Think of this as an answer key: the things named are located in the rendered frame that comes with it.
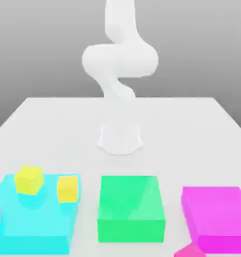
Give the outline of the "small lime yellow cube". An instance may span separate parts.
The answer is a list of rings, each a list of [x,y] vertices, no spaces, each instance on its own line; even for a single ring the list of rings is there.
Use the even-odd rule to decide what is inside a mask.
[[[23,166],[14,175],[14,182],[18,193],[36,195],[44,183],[42,168]]]

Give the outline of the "small pink cube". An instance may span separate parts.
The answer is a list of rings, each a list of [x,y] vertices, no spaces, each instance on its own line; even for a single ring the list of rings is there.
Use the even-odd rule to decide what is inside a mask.
[[[174,257],[206,257],[206,254],[194,243],[190,243],[178,250]]]

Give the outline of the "large green box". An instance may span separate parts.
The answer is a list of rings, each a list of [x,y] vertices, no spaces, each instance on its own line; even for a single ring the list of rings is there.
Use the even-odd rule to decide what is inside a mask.
[[[166,218],[156,176],[102,176],[98,241],[164,241]]]

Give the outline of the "large cyan box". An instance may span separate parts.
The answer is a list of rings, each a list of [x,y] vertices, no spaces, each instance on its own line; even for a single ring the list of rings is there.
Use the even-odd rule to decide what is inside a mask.
[[[16,191],[14,175],[0,183],[0,254],[69,254],[78,202],[58,201],[58,174],[45,174],[36,195]]]

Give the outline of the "large magenta box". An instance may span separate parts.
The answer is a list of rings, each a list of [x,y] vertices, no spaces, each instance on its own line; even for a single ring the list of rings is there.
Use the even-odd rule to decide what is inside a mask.
[[[241,254],[240,187],[183,187],[181,206],[190,238],[204,253]]]

